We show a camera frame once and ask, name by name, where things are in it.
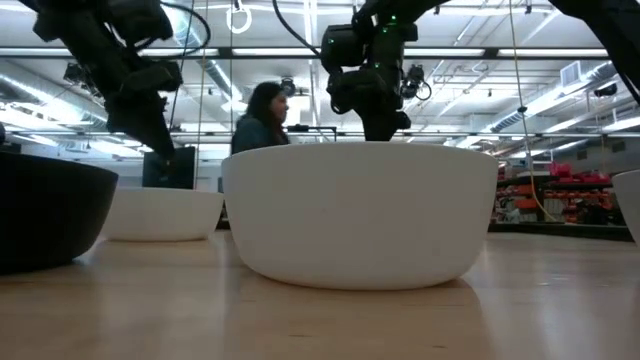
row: person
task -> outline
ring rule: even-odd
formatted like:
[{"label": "person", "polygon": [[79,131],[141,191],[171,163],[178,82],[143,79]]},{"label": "person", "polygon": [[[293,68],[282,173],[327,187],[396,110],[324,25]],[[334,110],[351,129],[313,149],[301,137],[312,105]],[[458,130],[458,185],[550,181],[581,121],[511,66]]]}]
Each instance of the person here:
[{"label": "person", "polygon": [[231,154],[289,144],[289,138],[282,129],[287,110],[287,97],[280,85],[273,82],[258,85],[246,113],[236,125],[231,139]]}]

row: ceiling light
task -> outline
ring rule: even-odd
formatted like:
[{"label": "ceiling light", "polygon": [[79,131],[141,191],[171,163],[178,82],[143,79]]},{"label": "ceiling light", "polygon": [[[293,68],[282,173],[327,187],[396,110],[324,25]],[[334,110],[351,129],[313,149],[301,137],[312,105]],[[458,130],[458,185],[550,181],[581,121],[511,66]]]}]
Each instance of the ceiling light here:
[{"label": "ceiling light", "polygon": [[553,125],[552,127],[548,128],[544,132],[556,132],[556,131],[564,130],[566,128],[569,128],[569,127],[577,124],[578,122],[580,122],[580,121],[576,120],[576,119],[563,121],[563,122],[561,122],[559,124]]},{"label": "ceiling light", "polygon": [[247,106],[247,104],[239,101],[229,101],[222,104],[220,107],[226,112],[231,112],[232,110],[235,112],[245,112],[247,110]]},{"label": "ceiling light", "polygon": [[232,51],[238,56],[315,56],[313,51],[307,48],[245,48]]},{"label": "ceiling light", "polygon": [[[181,55],[183,53],[184,50],[179,48],[144,49],[140,51],[140,55],[143,56],[173,56]],[[190,56],[218,56],[219,54],[218,49],[203,49],[190,54]]]},{"label": "ceiling light", "polygon": [[[531,156],[538,156],[540,154],[543,154],[546,150],[531,150]],[[510,158],[514,158],[514,159],[524,159],[527,157],[527,152],[526,151],[521,151],[519,153],[515,153],[511,156],[509,156]]]},{"label": "ceiling light", "polygon": [[484,49],[455,49],[455,48],[406,48],[404,56],[482,56]]},{"label": "ceiling light", "polygon": [[626,120],[620,120],[611,125],[602,128],[603,131],[618,131],[628,129],[630,127],[640,126],[640,117],[634,117]]},{"label": "ceiling light", "polygon": [[60,56],[70,57],[71,52],[65,48],[3,48],[0,49],[0,57],[38,57],[38,56]]},{"label": "ceiling light", "polygon": [[[517,49],[518,56],[544,57],[544,56],[585,56],[585,57],[609,57],[606,49]],[[513,49],[498,50],[498,57],[513,57]]]},{"label": "ceiling light", "polygon": [[60,107],[59,104],[37,105],[22,102],[13,103],[13,105],[42,114],[51,120],[55,120],[58,125],[87,125],[92,123],[91,121],[83,121],[83,114],[70,109],[68,106]]},{"label": "ceiling light", "polygon": [[35,143],[42,144],[42,145],[58,146],[57,142],[40,135],[29,135],[29,136],[13,135],[13,137],[22,139],[22,140],[33,141]]},{"label": "ceiling light", "polygon": [[122,157],[137,157],[137,156],[141,156],[140,153],[137,150],[130,149],[130,148],[126,147],[126,146],[113,144],[113,143],[106,142],[106,141],[92,142],[91,143],[91,147],[93,149],[96,149],[96,150],[98,150],[100,152],[103,152],[103,153],[106,153],[106,154],[112,154],[112,155],[117,155],[117,156],[122,156]]},{"label": "ceiling light", "polygon": [[49,111],[52,111],[51,109],[55,110],[57,116],[61,117],[62,119],[75,121],[79,120],[82,117],[82,114],[77,111],[76,107],[67,103],[66,101],[58,99],[57,96],[47,94],[42,90],[23,84],[19,81],[15,81],[14,79],[4,75],[0,75],[0,79],[8,82],[9,84],[19,88],[22,91],[26,91],[29,94],[35,96],[36,98],[38,98],[38,100],[45,103],[46,108],[49,109]]},{"label": "ceiling light", "polygon": [[56,125],[55,122],[39,119],[12,108],[0,111],[0,122],[29,130],[66,130],[71,132],[65,127]]},{"label": "ceiling light", "polygon": [[553,149],[554,151],[562,151],[562,150],[567,150],[570,149],[574,146],[580,145],[580,144],[584,144],[585,142],[587,142],[587,140],[578,140],[578,141],[574,141],[574,142],[570,142],[568,144],[564,144],[561,146],[558,146],[557,148]]}]

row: ceiling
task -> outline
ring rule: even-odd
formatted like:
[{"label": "ceiling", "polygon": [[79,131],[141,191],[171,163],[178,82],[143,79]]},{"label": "ceiling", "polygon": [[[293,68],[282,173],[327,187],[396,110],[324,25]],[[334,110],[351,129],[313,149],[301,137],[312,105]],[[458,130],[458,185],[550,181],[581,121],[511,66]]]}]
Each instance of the ceiling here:
[{"label": "ceiling", "polygon": [[[177,1],[191,6],[191,1]],[[270,11],[271,1],[244,0],[243,6],[251,12],[252,23],[242,33],[233,33],[227,26],[227,9],[231,1],[196,1],[195,8],[208,20],[213,32],[211,48],[221,47],[301,47],[300,43],[291,36],[279,23],[277,17]],[[429,11],[417,22],[419,40],[408,43],[409,47],[459,47],[459,48],[512,48],[512,33],[509,16],[504,14],[508,9],[508,0],[454,0],[443,5],[439,15]],[[527,1],[514,1],[515,33],[519,47],[544,48],[601,48],[598,39],[581,21],[564,16],[557,12],[548,1],[531,1],[533,11],[523,14]],[[316,46],[320,44],[322,34],[329,25],[346,24],[350,22],[350,11],[354,5],[351,0],[280,0],[280,7],[284,17],[302,36],[306,36]],[[43,43],[32,31],[35,14],[21,10],[17,1],[0,0],[0,16],[3,18],[3,32],[0,32],[0,48],[18,47],[62,47],[57,41]],[[244,25],[246,13],[236,13],[231,16],[233,26]],[[154,47],[179,48],[176,41],[156,42]],[[522,60],[519,62],[521,91],[524,99],[533,101],[550,90],[558,87],[561,82],[560,71],[575,60]],[[67,59],[43,59],[37,56],[30,58],[0,59],[9,62],[29,73],[37,76],[49,85],[68,89],[74,96],[89,99],[88,93],[77,87],[68,88],[62,79]],[[291,77],[299,88],[309,89],[312,86],[311,74],[317,104],[318,116],[315,118],[311,111],[309,96],[293,98],[291,107],[299,109],[299,122],[306,125],[335,126],[343,134],[340,141],[361,141],[362,131],[360,119],[353,113],[345,115],[334,114],[329,106],[329,96],[324,91],[327,74],[318,60],[292,58],[257,58],[257,59],[219,59],[216,60],[221,72],[227,75],[230,82],[244,94],[242,101],[246,102],[253,87],[263,81],[280,81],[282,77]],[[582,72],[587,73],[606,63],[606,59],[582,62]],[[405,60],[405,71],[412,65],[422,65],[428,74],[426,78],[433,90],[428,101],[406,101],[405,110],[410,116],[413,126],[412,134],[398,137],[397,141],[445,143],[458,145],[467,139],[465,134],[455,136],[427,136],[433,132],[468,133],[486,131],[487,126],[500,120],[505,114],[513,112],[519,105],[518,78],[516,77],[515,62],[512,58],[505,60]],[[178,92],[173,116],[173,123],[185,124],[187,131],[197,131],[197,124],[202,122],[202,131],[232,131],[238,114],[223,109],[228,101],[212,78],[204,73],[199,60],[184,60],[184,85]],[[621,113],[633,110],[634,104],[626,101],[629,94],[622,84],[618,84],[619,91],[615,96],[596,98],[592,91],[578,91],[565,101],[549,106],[531,117],[527,124],[529,131],[545,131],[546,129],[580,116],[587,112],[597,113],[597,109],[606,109],[598,113],[597,124],[607,124],[613,120],[613,109]],[[167,94],[170,106],[166,113],[167,121],[171,119],[171,105],[174,94]],[[594,128],[595,116],[567,127],[563,131],[587,131]],[[504,133],[522,132],[521,124],[513,124],[502,130]],[[102,141],[101,137],[86,135],[69,135],[64,137],[64,143],[90,143]],[[30,143],[30,140],[13,139],[16,142]],[[228,136],[182,136],[176,138],[178,143],[228,143]],[[301,136],[299,141],[320,141],[319,137]],[[517,153],[522,149],[521,142],[510,138],[479,139],[465,147],[479,150],[500,151],[500,154]],[[224,158],[228,149],[221,145],[212,157]],[[98,156],[93,152],[87,156]]]}]

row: desk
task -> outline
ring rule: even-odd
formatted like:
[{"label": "desk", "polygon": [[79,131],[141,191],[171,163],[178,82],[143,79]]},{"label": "desk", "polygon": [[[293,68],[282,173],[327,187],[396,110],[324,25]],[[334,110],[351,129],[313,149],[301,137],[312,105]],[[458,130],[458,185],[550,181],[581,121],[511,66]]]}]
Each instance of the desk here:
[{"label": "desk", "polygon": [[462,279],[403,292],[273,282],[223,233],[0,277],[3,360],[636,360],[638,339],[631,243],[491,234]]}]

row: fluorescent light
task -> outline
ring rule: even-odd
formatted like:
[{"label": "fluorescent light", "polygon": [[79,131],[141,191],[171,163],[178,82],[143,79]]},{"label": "fluorescent light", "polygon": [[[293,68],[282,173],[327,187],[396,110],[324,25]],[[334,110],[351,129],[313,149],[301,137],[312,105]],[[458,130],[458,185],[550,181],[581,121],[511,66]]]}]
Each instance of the fluorescent light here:
[{"label": "fluorescent light", "polygon": [[463,48],[460,48],[460,49],[406,48],[404,49],[404,56],[482,56],[482,55],[484,55],[484,49],[463,49]]},{"label": "fluorescent light", "polygon": [[4,127],[5,131],[22,131],[24,130],[24,128],[18,127],[18,126],[5,126]]},{"label": "fluorescent light", "polygon": [[15,81],[14,79],[4,75],[0,75],[0,79],[8,82],[9,84],[19,88],[22,91],[26,91],[29,94],[35,96],[36,98],[38,98],[38,100],[46,104],[46,107],[50,109],[49,111],[51,111],[51,109],[54,109],[55,113],[63,119],[78,120],[77,117],[82,117],[82,114],[79,114],[75,106],[67,103],[66,101],[58,99],[56,96],[47,94],[42,90],[23,84],[19,81]]},{"label": "fluorescent light", "polygon": [[602,128],[603,131],[618,131],[628,129],[640,125],[640,117],[634,117],[626,120],[620,120],[611,125],[607,125]]},{"label": "fluorescent light", "polygon": [[56,125],[55,122],[39,119],[12,108],[0,111],[0,122],[29,130],[66,130],[71,133],[69,129]]},{"label": "fluorescent light", "polygon": [[[543,154],[546,150],[531,150],[531,156],[538,156],[540,154]],[[519,153],[515,153],[511,156],[509,156],[510,158],[514,158],[514,159],[524,159],[527,157],[527,152],[526,151],[521,151]]]},{"label": "fluorescent light", "polygon": [[[585,57],[609,57],[606,49],[517,49],[518,56],[585,56]],[[499,57],[513,57],[513,49],[498,50]]]},{"label": "fluorescent light", "polygon": [[222,110],[226,112],[231,112],[231,110],[236,112],[245,112],[247,110],[247,106],[248,106],[247,104],[241,103],[239,101],[233,101],[233,102],[229,101],[224,103],[220,107],[222,108]]},{"label": "fluorescent light", "polygon": [[477,143],[480,140],[482,140],[482,138],[478,136],[467,136],[464,140],[460,141],[456,145],[456,147],[461,149],[467,149],[469,146]]},{"label": "fluorescent light", "polygon": [[36,48],[4,48],[0,49],[0,57],[1,56],[60,56],[60,57],[70,57],[71,52],[65,48],[45,48],[45,47],[36,47]]},{"label": "fluorescent light", "polygon": [[555,151],[562,151],[562,150],[567,150],[570,149],[574,146],[580,145],[580,144],[584,144],[586,142],[586,140],[579,140],[579,141],[574,141],[574,142],[570,142],[568,144],[564,144],[561,146],[558,146],[557,148],[553,149]]},{"label": "fluorescent light", "polygon": [[113,144],[106,141],[96,141],[96,142],[92,142],[90,145],[92,148],[106,154],[112,154],[112,155],[117,155],[122,157],[141,156],[141,154],[137,150],[133,150],[126,146]]},{"label": "fluorescent light", "polygon": [[560,130],[564,130],[566,128],[569,128],[577,123],[579,123],[579,120],[576,119],[571,119],[571,120],[567,120],[567,121],[563,121],[559,124],[553,125],[552,127],[548,128],[547,130],[545,130],[544,132],[556,132],[556,131],[560,131]]},{"label": "fluorescent light", "polygon": [[42,145],[58,146],[57,142],[40,135],[29,135],[29,136],[13,135],[13,137],[16,137],[22,140],[33,141],[35,143],[42,144]]},{"label": "fluorescent light", "polygon": [[192,123],[181,123],[180,124],[180,128],[183,131],[188,131],[188,132],[197,132],[198,130],[200,130],[202,132],[229,131],[229,129],[226,128],[224,125],[222,125],[220,123],[215,123],[215,122],[203,122],[202,124],[198,124],[198,123],[194,123],[194,122],[192,122]]},{"label": "fluorescent light", "polygon": [[233,49],[234,55],[239,56],[315,56],[307,48],[245,48]]},{"label": "fluorescent light", "polygon": [[[184,49],[180,49],[180,48],[174,48],[174,49],[144,49],[140,52],[140,55],[144,55],[144,56],[173,56],[173,55],[182,55],[184,53]],[[192,54],[190,54],[190,56],[218,56],[220,54],[220,52],[218,51],[218,49],[203,49],[203,50],[198,50]]]},{"label": "fluorescent light", "polygon": [[56,124],[59,125],[87,125],[91,124],[91,121],[82,121],[83,114],[79,111],[73,110],[68,106],[60,107],[59,104],[45,104],[36,105],[32,103],[13,103],[21,108],[31,110],[33,112],[42,114],[51,120],[56,120]]}]

